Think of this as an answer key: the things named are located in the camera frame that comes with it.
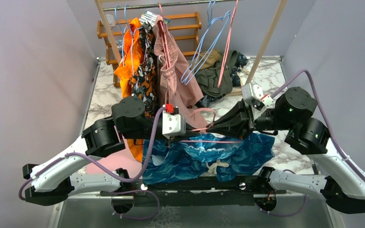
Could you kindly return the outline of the blue patterned shorts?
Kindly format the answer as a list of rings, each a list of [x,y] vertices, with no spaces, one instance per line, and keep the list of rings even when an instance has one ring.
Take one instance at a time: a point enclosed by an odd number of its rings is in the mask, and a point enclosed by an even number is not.
[[[244,140],[201,134],[188,140],[241,141],[241,143],[177,142],[167,147],[155,140],[149,163],[143,172],[146,185],[195,179],[203,174],[230,181],[238,175],[252,175],[274,157],[274,137],[251,133]]]

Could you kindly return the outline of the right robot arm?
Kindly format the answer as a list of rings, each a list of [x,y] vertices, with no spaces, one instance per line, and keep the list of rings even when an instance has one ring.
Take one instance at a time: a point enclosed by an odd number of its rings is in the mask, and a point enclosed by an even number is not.
[[[288,190],[323,199],[345,214],[365,213],[365,172],[334,143],[327,126],[313,118],[318,101],[300,87],[280,97],[264,94],[257,86],[243,88],[243,99],[208,132],[244,139],[252,132],[287,131],[285,143],[317,162],[324,175],[299,175],[272,167],[262,168],[250,189],[257,193]]]

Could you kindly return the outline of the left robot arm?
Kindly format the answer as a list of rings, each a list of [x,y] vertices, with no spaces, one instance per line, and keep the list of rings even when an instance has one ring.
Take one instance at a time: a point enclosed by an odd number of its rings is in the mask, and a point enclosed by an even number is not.
[[[49,161],[22,168],[25,182],[18,196],[22,201],[51,206],[85,192],[107,191],[125,195],[137,180],[124,169],[111,171],[99,163],[101,158],[126,148],[126,139],[145,139],[166,144],[198,136],[186,123],[177,106],[161,107],[153,118],[144,114],[142,99],[129,96],[111,108],[111,116],[94,122],[65,150]],[[103,168],[103,174],[80,174],[88,164]]]

